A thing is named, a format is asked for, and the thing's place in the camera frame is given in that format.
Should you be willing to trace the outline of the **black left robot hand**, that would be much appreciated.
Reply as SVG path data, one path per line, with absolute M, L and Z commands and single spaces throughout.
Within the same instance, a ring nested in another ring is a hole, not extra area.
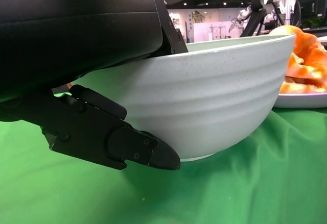
M 95 70 L 186 53 L 164 0 L 1 0 L 1 121 L 41 127 L 52 151 L 122 170 L 178 170 L 178 154 L 134 129 L 126 109 L 74 85 Z

